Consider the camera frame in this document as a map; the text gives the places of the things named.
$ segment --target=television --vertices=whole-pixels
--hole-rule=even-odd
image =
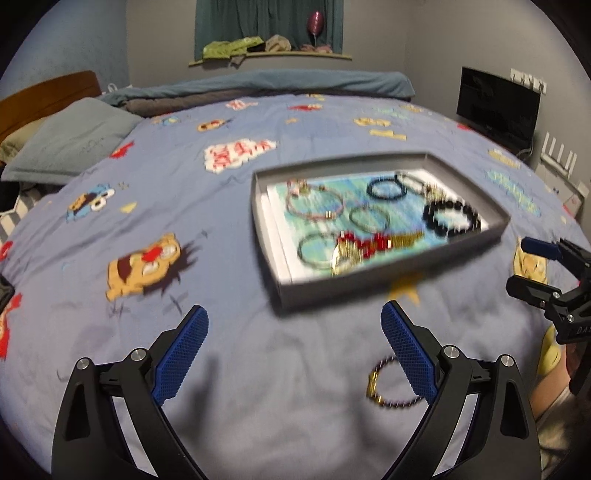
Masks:
[[[529,150],[540,94],[490,73],[462,68],[456,113],[513,152]]]

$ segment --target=black beaded bracelet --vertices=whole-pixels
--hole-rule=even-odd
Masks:
[[[375,193],[374,187],[378,183],[395,183],[400,188],[400,193],[396,195],[380,195],[379,193]],[[378,177],[376,179],[372,179],[368,183],[366,192],[368,196],[375,200],[387,200],[389,202],[396,202],[397,200],[400,200],[401,198],[406,196],[408,189],[398,179],[398,175],[394,175],[394,177]]]
[[[445,210],[455,210],[462,212],[466,215],[466,219],[470,225],[466,228],[453,228],[450,229],[447,225],[437,220],[435,215],[438,212]],[[480,231],[480,219],[478,218],[478,212],[474,210],[467,203],[463,203],[460,200],[436,200],[425,205],[423,210],[423,220],[428,230],[435,232],[437,236],[445,236],[447,238],[454,238],[456,236],[464,235],[468,232],[479,232]]]

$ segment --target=curtain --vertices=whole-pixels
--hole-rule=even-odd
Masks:
[[[343,51],[343,0],[197,0],[195,12],[195,58],[212,41],[233,41],[260,36],[263,40],[279,34],[292,50],[313,39],[306,30],[312,12],[324,15],[324,30],[317,45]]]

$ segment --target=gray pillow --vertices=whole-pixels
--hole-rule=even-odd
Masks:
[[[142,120],[95,98],[78,100],[43,123],[2,180],[65,185],[111,155]]]

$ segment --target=balloon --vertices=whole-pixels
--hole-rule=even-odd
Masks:
[[[314,38],[318,37],[324,30],[324,15],[321,12],[314,12],[308,18],[308,32]]]

